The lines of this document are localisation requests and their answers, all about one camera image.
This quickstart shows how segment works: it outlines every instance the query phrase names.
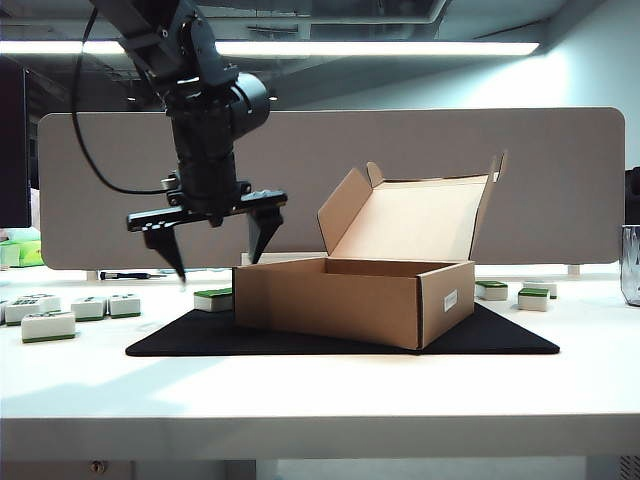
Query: cardboard box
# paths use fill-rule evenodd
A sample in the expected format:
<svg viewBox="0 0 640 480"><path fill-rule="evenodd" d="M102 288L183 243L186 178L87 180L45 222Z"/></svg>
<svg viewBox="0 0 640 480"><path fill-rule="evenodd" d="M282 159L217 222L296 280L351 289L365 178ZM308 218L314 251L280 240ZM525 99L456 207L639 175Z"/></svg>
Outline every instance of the cardboard box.
<svg viewBox="0 0 640 480"><path fill-rule="evenodd" d="M236 323L424 348L473 313L469 257L504 160L446 179L351 170L318 212L329 257L236 268Z"/></svg>

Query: gray partition panel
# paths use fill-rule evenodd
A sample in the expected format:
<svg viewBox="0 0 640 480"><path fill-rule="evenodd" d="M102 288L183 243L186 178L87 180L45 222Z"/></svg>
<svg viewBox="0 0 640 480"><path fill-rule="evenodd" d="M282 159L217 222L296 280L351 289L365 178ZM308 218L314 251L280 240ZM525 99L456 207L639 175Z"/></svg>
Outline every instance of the gray partition panel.
<svg viewBox="0 0 640 480"><path fill-rule="evenodd" d="M85 113L89 150L114 183L157 188L176 168L162 113ZM121 195L81 157L70 115L39 126L43 254L52 268L164 266L125 228L127 213L166 206L164 196ZM375 161L387 178L486 172L508 149L477 239L485 264L602 263L618 256L624 216L624 119L609 108L274 112L236 142L238 178L283 188L285 224L267 251L321 251L316 212L352 166ZM230 266L247 249L244 217L222 228L176 229L189 267Z"/></svg>

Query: wall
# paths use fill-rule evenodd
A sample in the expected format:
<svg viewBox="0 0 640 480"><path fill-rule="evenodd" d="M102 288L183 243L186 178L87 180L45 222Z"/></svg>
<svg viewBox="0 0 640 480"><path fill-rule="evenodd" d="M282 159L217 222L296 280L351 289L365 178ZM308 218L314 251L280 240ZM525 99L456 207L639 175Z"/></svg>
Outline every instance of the wall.
<svg viewBox="0 0 640 480"><path fill-rule="evenodd" d="M298 110L613 106L627 121L627 168L640 165L639 0L609 0L549 53L465 67Z"/></svg>

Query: ceiling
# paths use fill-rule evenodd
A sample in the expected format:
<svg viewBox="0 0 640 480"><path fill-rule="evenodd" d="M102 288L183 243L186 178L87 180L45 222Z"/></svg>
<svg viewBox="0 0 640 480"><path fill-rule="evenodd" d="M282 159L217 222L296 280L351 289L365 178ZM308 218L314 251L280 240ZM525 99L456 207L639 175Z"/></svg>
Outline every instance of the ceiling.
<svg viewBox="0 0 640 480"><path fill-rule="evenodd" d="M225 40L473 40L495 35L544 43L547 25L568 4L581 0L199 0L217 39ZM92 5L88 0L3 0L0 38L81 38ZM99 17L92 39L115 39L117 31ZM14 56L30 72L32 111L65 111L74 58ZM349 89L424 75L468 64L470 58L345 58L255 60L232 58L259 76L282 99L280 105L340 95ZM124 55L85 55L81 105L86 109L157 108ZM126 97L135 97L135 103Z"/></svg>

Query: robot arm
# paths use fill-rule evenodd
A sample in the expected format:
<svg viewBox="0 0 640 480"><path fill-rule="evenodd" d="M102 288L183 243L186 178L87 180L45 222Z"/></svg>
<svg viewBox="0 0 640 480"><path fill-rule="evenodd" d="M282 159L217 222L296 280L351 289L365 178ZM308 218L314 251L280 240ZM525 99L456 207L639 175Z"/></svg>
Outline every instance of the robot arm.
<svg viewBox="0 0 640 480"><path fill-rule="evenodd" d="M236 179L233 142L269 116L260 80L223 62L215 37L191 0L91 0L122 34L120 44L141 78L163 101L171 119L178 169L163 180L170 208L130 214L127 227L142 231L184 279L173 228L247 213L250 257L257 262L282 224L282 191L251 192Z"/></svg>

